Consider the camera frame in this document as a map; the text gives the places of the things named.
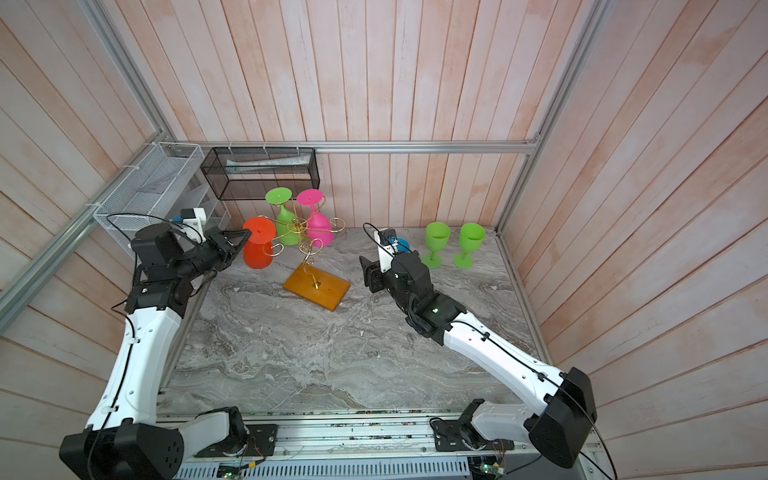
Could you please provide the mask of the red wine glass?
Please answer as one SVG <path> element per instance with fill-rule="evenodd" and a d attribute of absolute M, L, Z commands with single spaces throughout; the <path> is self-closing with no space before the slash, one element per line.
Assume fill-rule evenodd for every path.
<path fill-rule="evenodd" d="M 244 228 L 251 233 L 244 248 L 244 262 L 255 270 L 267 268 L 273 259 L 276 226 L 266 217 L 254 217 L 245 222 Z"/>

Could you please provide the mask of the blue wine glass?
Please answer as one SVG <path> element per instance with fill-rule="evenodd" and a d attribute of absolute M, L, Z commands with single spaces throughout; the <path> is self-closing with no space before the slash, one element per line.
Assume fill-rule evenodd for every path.
<path fill-rule="evenodd" d="M 398 252 L 409 253 L 411 251 L 410 244 L 404 238 L 397 237 L 394 243 Z"/>

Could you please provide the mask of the green wine glass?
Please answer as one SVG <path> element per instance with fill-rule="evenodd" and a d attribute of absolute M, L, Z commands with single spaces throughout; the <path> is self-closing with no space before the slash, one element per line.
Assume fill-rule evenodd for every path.
<path fill-rule="evenodd" d="M 466 223 L 461 227 L 459 247 L 461 253 L 454 256 L 454 264 L 460 269 L 469 269 L 474 264 L 472 254 L 481 246 L 486 237 L 486 230 L 477 223 Z"/>
<path fill-rule="evenodd" d="M 286 207 L 286 204 L 293 198 L 293 192 L 287 187 L 276 187 L 269 190 L 265 198 L 270 205 L 279 208 L 275 218 L 276 239 L 285 246 L 298 245 L 300 234 L 297 215 Z"/>
<path fill-rule="evenodd" d="M 437 269 L 442 264 L 439 253 L 445 249 L 451 235 L 451 228 L 442 222 L 432 222 L 426 227 L 425 242 L 430 253 L 422 258 L 430 269 Z"/>

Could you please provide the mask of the pink wine glass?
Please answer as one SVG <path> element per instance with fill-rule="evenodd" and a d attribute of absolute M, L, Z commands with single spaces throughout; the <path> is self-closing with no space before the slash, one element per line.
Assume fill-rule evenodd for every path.
<path fill-rule="evenodd" d="M 324 194 L 318 189 L 304 190 L 297 196 L 301 206 L 310 208 L 306 219 L 305 233 L 313 248 L 321 249 L 332 244 L 335 234 L 328 218 L 322 214 L 321 208 L 325 201 Z"/>

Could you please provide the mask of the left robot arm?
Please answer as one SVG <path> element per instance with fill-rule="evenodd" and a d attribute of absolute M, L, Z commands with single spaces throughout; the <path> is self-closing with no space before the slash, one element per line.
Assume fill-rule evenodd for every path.
<path fill-rule="evenodd" d="M 80 479 L 172 479 L 183 462 L 215 448 L 245 452 L 249 430 L 236 407 L 204 412 L 177 428 L 157 423 L 157 396 L 171 344 L 193 296 L 193 282 L 228 268 L 251 236 L 213 227 L 184 249 L 183 231 L 165 222 L 131 241 L 138 263 L 125 302 L 125 332 L 103 396 L 59 457 Z"/>

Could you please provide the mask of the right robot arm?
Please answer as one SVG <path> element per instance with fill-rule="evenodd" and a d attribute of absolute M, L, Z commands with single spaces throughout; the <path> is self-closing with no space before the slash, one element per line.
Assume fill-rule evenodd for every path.
<path fill-rule="evenodd" d="M 588 375 L 548 365 L 497 335 L 434 288 L 418 253 L 379 254 L 377 261 L 359 259 L 365 286 L 388 292 L 419 335 L 472 360 L 518 398 L 511 404 L 475 399 L 458 419 L 435 426 L 436 435 L 470 450 L 526 442 L 553 464 L 573 467 L 597 421 Z"/>

